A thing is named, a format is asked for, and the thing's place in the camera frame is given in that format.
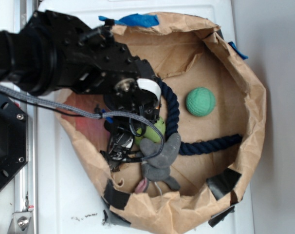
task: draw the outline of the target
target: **tennis ball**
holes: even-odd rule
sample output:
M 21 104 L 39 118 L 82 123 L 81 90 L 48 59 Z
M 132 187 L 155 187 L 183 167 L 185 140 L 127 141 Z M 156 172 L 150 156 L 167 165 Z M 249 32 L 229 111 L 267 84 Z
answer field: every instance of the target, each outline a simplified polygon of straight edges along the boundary
M 185 104 L 192 115 L 203 117 L 212 112 L 216 105 L 216 99 L 209 89 L 198 87 L 188 93 Z
M 166 124 L 163 120 L 162 117 L 159 117 L 159 120 L 154 123 L 154 126 L 164 135 L 165 134 L 165 131 L 166 131 Z M 137 133 L 141 134 L 142 133 L 142 129 L 139 128 L 137 130 Z M 143 136 L 135 136 L 134 137 L 134 143 L 136 145 L 140 145 L 140 141 L 143 139 L 143 138 L 148 138 L 150 139 L 151 141 L 157 143 L 157 142 L 160 142 L 161 141 L 161 138 L 159 137 L 159 135 L 151 128 L 151 127 L 147 127 L 147 130 L 146 130 L 146 133 L 144 133 Z

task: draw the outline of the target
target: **blue tape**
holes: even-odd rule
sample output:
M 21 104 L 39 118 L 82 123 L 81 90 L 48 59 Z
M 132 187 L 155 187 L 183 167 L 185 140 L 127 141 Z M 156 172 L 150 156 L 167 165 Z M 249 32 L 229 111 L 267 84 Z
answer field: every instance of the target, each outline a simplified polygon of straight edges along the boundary
M 105 21 L 108 18 L 105 16 L 99 16 L 100 21 Z M 129 16 L 122 17 L 119 20 L 115 20 L 115 24 L 125 25 L 125 26 L 141 26 L 145 28 L 150 28 L 159 25 L 157 15 L 140 15 L 133 14 Z
M 238 54 L 243 60 L 248 59 L 248 56 L 242 54 L 242 53 L 237 49 L 237 47 L 236 47 L 236 45 L 234 44 L 234 42 L 230 41 L 230 42 L 229 42 L 229 45 L 230 45 L 230 46 L 236 51 L 236 53 L 237 53 L 237 54 Z

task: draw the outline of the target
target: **brown paper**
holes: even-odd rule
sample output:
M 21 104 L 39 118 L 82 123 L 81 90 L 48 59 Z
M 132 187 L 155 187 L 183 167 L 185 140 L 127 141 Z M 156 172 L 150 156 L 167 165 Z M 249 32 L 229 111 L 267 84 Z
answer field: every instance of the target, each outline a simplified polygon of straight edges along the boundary
M 124 210 L 110 210 L 134 228 L 158 234 L 181 234 L 209 220 L 231 204 L 241 201 L 261 156 L 266 120 L 266 91 L 251 69 L 216 33 L 219 26 L 207 19 L 174 13 L 157 14 L 160 25 L 152 28 L 116 26 L 118 42 L 129 46 L 132 55 L 147 59 L 155 73 L 172 88 L 180 104 L 179 133 L 184 142 L 207 141 L 241 134 L 243 141 L 226 150 L 200 156 L 178 156 L 171 175 L 181 185 L 172 192 L 158 182 L 147 193 L 131 194 Z M 196 87 L 210 89 L 216 107 L 205 117 L 192 116 L 185 107 L 188 92 Z M 61 93 L 66 104 L 92 112 L 104 106 L 101 96 Z M 163 99 L 161 116 L 166 119 Z M 90 180 L 103 196 L 107 180 L 115 188 L 132 193 L 141 177 L 139 163 L 123 164 L 111 174 L 99 153 L 105 150 L 108 133 L 102 120 L 57 116 L 69 134 Z M 206 179 L 231 168 L 242 174 L 234 190 L 216 201 Z

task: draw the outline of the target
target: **navy blue rope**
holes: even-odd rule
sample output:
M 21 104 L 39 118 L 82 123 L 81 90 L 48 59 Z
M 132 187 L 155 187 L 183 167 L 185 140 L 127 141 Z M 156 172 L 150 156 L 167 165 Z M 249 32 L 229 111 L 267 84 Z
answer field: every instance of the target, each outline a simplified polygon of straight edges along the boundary
M 166 83 L 162 82 L 160 78 L 158 79 L 158 85 L 161 87 L 162 95 L 167 101 L 168 114 L 165 137 L 168 139 L 173 133 L 178 132 L 180 114 L 179 103 L 177 95 L 175 95 L 172 89 L 167 86 Z M 192 144 L 181 142 L 179 154 L 183 156 L 209 154 L 211 152 L 224 150 L 230 146 L 240 143 L 241 140 L 242 137 L 238 134 L 235 134 L 233 136 L 224 136 L 214 140 L 194 142 Z

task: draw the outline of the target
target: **stuffed toy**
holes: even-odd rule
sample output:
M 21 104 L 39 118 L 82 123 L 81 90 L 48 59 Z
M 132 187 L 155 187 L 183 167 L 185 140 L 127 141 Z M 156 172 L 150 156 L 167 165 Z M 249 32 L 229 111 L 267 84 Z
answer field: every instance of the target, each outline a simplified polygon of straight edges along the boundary
M 170 176 L 170 166 L 176 160 L 181 144 L 181 137 L 178 133 L 172 134 L 168 141 L 164 144 L 161 153 L 142 163 L 143 179 L 139 182 L 135 189 L 135 193 L 142 193 L 148 189 L 150 182 L 162 181 L 166 183 L 171 190 L 178 191 L 179 183 L 175 178 Z M 154 143 L 148 138 L 144 138 L 140 142 L 140 152 L 136 157 L 148 156 L 157 152 L 161 145 Z

